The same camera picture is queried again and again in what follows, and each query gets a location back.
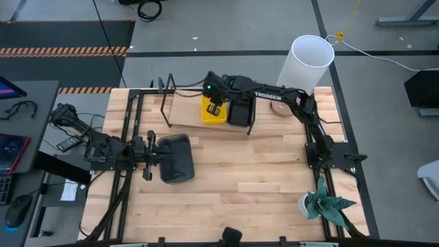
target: keyboard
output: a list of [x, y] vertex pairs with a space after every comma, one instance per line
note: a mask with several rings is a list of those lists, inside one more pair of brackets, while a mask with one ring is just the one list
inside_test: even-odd
[[8, 205], [12, 195], [12, 175], [0, 174], [0, 206]]

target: wooden table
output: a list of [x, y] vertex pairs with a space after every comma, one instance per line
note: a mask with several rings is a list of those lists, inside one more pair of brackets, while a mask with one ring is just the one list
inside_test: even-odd
[[[108, 103], [104, 132], [120, 136], [128, 89], [113, 89]], [[162, 95], [146, 95], [139, 135], [153, 130], [158, 137], [186, 133], [192, 146], [195, 179], [179, 185], [161, 181], [157, 167], [153, 180], [142, 179], [142, 167], [132, 177], [126, 216], [124, 242], [216, 242], [230, 226], [239, 229], [244, 242], [324, 240], [322, 222], [306, 220], [299, 213], [297, 201], [308, 191], [315, 191], [312, 171], [308, 168], [304, 126], [294, 117], [275, 116], [266, 99], [257, 100], [257, 116], [250, 136], [205, 128], [173, 126], [168, 128], [160, 106]], [[316, 89], [321, 118], [339, 121], [330, 87]], [[169, 108], [172, 95], [168, 95]], [[133, 104], [132, 116], [136, 109]], [[339, 123], [322, 123], [335, 141], [343, 141]], [[131, 121], [128, 136], [132, 136]], [[358, 204], [345, 209], [351, 222], [368, 234], [355, 178], [340, 169], [332, 169], [337, 196]], [[113, 172], [106, 172], [89, 189], [82, 218], [82, 228], [90, 233], [108, 208]], [[119, 216], [113, 222], [115, 237]], [[335, 227], [331, 233], [336, 236]]]

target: concrete floor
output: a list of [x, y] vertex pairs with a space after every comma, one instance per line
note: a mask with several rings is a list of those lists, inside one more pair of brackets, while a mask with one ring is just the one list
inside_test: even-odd
[[[363, 1], [345, 41], [372, 51], [437, 49], [438, 26], [374, 26], [378, 17], [406, 15], [420, 1]], [[117, 1], [96, 2], [103, 19], [137, 19], [134, 10]], [[344, 28], [355, 2], [318, 0], [328, 33]], [[18, 5], [19, 0], [1, 1], [0, 20], [10, 19]], [[439, 3], [428, 14], [438, 15]], [[97, 15], [91, 0], [27, 0], [18, 17], [18, 20], [60, 19], [97, 19]], [[163, 2], [159, 19], [151, 23], [136, 22], [130, 51], [288, 50], [292, 41], [303, 34], [319, 34], [313, 6], [308, 0], [169, 0]], [[334, 49], [347, 50], [343, 45]], [[158, 76], [166, 78], [168, 73], [173, 73], [177, 84], [189, 84], [213, 70], [273, 84], [284, 59], [284, 56], [127, 58], [123, 76], [129, 87], [147, 87], [151, 80]], [[437, 56], [391, 59], [411, 67], [439, 67]], [[439, 206], [416, 177], [421, 165], [439, 159], [436, 150], [439, 120], [421, 119], [410, 107], [403, 84], [414, 73], [360, 56], [337, 57], [335, 65], [359, 151], [369, 157], [363, 167], [380, 237], [439, 242], [436, 233]], [[320, 85], [332, 84], [327, 71]], [[73, 104], [78, 112], [104, 115], [108, 95], [60, 95], [57, 102]], [[96, 120], [96, 126], [102, 124], [100, 119]], [[66, 137], [48, 129], [45, 139], [56, 144]], [[42, 150], [56, 153], [45, 143]], [[69, 219], [57, 222], [58, 214], [68, 215]], [[29, 239], [26, 246], [74, 242], [81, 217], [81, 208], [51, 209], [43, 229], [54, 230], [55, 235]]]

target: yellow box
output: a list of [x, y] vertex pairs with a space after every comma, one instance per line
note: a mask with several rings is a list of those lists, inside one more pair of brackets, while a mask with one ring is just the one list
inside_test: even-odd
[[211, 103], [211, 100], [205, 96], [201, 97], [201, 121], [205, 124], [223, 124], [227, 120], [227, 110], [226, 104], [222, 104], [218, 108], [220, 111], [218, 116], [215, 116], [207, 112], [208, 107], [214, 107], [215, 105]]

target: artificial plant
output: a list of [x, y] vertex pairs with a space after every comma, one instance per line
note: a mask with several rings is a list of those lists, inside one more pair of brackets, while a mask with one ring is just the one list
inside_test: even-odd
[[317, 191], [315, 193], [308, 192], [307, 202], [308, 220], [321, 215], [328, 221], [349, 230], [339, 211], [356, 204], [356, 202], [341, 197], [328, 196], [322, 176], [318, 179]]

